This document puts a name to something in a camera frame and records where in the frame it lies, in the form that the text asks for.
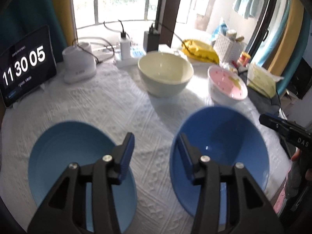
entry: blue bowl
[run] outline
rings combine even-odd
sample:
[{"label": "blue bowl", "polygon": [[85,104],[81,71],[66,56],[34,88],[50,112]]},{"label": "blue bowl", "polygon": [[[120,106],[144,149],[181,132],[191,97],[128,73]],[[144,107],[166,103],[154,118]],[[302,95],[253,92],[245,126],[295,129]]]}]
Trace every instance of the blue bowl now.
[{"label": "blue bowl", "polygon": [[[35,143],[29,158],[28,180],[32,196],[40,205],[70,162],[86,165],[109,154],[115,144],[97,128],[76,121],[62,122],[46,130]],[[112,186],[119,227],[124,232],[136,211],[135,181],[129,168],[120,186]],[[86,190],[87,229],[93,231],[91,184]]]},{"label": "blue bowl", "polygon": [[[269,157],[258,129],[245,116],[233,109],[206,107],[193,113],[181,126],[191,145],[219,164],[244,163],[264,191],[269,177]],[[175,136],[170,153],[170,176],[175,194],[183,208],[195,216],[200,186],[187,179]],[[220,224],[226,222],[226,185],[221,184]]]}]

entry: white appliance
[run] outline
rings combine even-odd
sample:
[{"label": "white appliance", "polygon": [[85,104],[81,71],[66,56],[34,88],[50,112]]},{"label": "white appliance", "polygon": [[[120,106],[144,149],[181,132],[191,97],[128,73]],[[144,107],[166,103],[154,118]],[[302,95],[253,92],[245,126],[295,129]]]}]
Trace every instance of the white appliance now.
[{"label": "white appliance", "polygon": [[95,76],[96,61],[91,53],[91,44],[87,42],[79,43],[79,46],[69,46],[63,50],[66,83],[75,83]]}]

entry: metal screw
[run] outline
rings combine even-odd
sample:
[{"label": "metal screw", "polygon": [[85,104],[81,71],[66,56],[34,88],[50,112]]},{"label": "metal screw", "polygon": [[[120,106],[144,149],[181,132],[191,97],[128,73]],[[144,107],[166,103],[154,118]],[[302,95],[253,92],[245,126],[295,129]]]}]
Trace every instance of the metal screw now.
[{"label": "metal screw", "polygon": [[203,155],[200,157],[200,161],[202,161],[203,163],[207,163],[210,161],[210,157]]},{"label": "metal screw", "polygon": [[70,169],[77,169],[77,167],[78,167],[77,163],[70,163],[68,165],[68,168],[70,168]]},{"label": "metal screw", "polygon": [[105,155],[104,157],[102,157],[102,160],[104,162],[110,162],[113,160],[113,157],[111,155]]},{"label": "metal screw", "polygon": [[237,162],[237,163],[235,164],[235,167],[238,168],[238,169],[242,169],[242,168],[244,168],[245,166],[244,166],[243,163]]}]

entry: power strip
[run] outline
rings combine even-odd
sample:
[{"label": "power strip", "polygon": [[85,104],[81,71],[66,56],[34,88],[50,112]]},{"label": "power strip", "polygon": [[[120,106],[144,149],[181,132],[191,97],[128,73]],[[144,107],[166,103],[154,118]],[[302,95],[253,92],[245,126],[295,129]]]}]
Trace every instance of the power strip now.
[{"label": "power strip", "polygon": [[138,64],[138,60],[140,60],[141,57],[146,55],[146,52],[142,47],[131,47],[130,49],[130,59],[121,59],[120,50],[115,50],[115,65],[117,68],[124,68],[127,66],[134,66]]}]

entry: digital clock display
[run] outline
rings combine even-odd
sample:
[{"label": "digital clock display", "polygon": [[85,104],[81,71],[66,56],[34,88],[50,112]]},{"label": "digital clock display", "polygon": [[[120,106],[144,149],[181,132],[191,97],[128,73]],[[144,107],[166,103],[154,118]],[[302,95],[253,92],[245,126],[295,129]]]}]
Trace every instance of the digital clock display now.
[{"label": "digital clock display", "polygon": [[56,75],[48,26],[7,49],[0,57],[1,95],[6,107]]}]

